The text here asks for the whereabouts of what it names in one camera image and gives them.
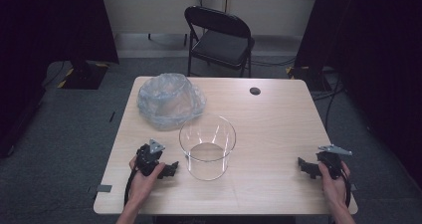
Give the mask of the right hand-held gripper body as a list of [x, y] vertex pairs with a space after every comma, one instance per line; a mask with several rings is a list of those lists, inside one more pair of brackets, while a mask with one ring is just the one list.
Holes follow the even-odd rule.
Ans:
[[317, 160], [322, 162], [328, 169], [329, 175], [332, 179], [337, 179], [342, 175], [342, 165], [340, 155], [352, 156], [350, 150], [334, 144], [320, 146], [319, 153], [316, 155]]

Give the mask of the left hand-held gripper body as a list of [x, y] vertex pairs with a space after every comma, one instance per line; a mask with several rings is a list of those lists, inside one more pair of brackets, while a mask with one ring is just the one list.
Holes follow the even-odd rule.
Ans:
[[135, 168], [144, 176], [149, 176], [159, 163], [158, 159], [162, 155], [165, 146], [151, 139], [145, 143], [136, 152]]

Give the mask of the clear round bin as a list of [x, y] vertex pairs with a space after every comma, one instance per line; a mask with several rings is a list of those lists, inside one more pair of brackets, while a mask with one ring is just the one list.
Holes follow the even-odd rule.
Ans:
[[193, 117], [179, 131], [187, 169], [199, 180], [215, 180], [226, 172], [236, 142], [234, 126], [224, 117], [212, 113]]

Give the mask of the clear plastic bag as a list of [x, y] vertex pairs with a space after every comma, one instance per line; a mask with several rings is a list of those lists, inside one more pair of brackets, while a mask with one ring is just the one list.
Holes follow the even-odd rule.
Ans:
[[158, 130], [172, 130], [203, 113], [206, 98], [182, 74], [161, 74], [148, 79], [137, 96], [139, 112]]

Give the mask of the person's left hand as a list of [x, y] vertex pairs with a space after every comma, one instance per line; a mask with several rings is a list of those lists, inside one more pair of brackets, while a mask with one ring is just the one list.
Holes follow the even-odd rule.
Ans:
[[160, 162], [148, 176], [144, 176], [139, 170], [137, 170], [130, 184], [126, 205], [141, 207], [148, 198], [154, 183], [158, 179], [158, 175], [164, 167], [165, 163]]

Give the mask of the person's right hand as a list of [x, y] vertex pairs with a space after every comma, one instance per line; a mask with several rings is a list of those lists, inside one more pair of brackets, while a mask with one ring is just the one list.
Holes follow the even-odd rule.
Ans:
[[322, 191], [328, 208], [330, 210], [347, 210], [344, 180], [342, 178], [332, 179], [328, 168], [322, 162], [318, 164], [318, 168], [321, 172]]

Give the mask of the black stand base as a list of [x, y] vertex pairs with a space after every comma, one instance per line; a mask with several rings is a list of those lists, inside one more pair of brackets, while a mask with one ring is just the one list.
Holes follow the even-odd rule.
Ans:
[[331, 91], [331, 86], [322, 71], [314, 71], [310, 67], [287, 67], [286, 72], [291, 80], [304, 81], [311, 92]]
[[105, 77], [108, 65], [98, 63], [84, 63], [72, 66], [65, 77], [58, 84], [59, 89], [68, 90], [97, 90]]

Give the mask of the black curtain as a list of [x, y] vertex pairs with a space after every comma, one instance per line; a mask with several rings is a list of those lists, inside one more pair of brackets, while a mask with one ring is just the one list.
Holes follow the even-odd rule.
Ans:
[[0, 157], [12, 152], [57, 61], [118, 62], [104, 0], [0, 0]]
[[340, 71], [378, 137], [422, 188], [422, 0], [316, 0], [296, 65]]

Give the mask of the black folding chair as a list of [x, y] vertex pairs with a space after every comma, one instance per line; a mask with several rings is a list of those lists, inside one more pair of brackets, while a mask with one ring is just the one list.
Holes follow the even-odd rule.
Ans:
[[248, 71], [252, 77], [252, 51], [255, 40], [249, 26], [239, 17], [203, 6], [190, 6], [184, 11], [190, 28], [188, 72], [192, 74], [192, 59], [240, 70], [240, 77]]

